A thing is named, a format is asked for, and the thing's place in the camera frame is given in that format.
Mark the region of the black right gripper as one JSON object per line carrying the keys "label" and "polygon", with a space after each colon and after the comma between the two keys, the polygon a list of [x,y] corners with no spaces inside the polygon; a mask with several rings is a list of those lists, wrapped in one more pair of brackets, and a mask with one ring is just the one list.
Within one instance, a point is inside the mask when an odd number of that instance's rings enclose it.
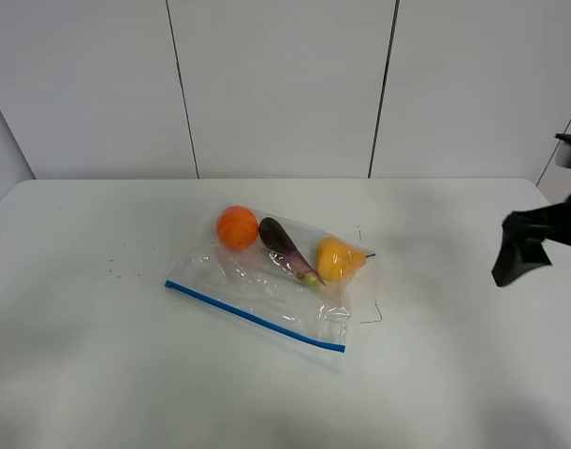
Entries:
{"label": "black right gripper", "polygon": [[509,286],[527,272],[551,265],[543,241],[571,247],[571,194],[542,210],[511,212],[502,223],[500,252],[491,270],[497,286]]}

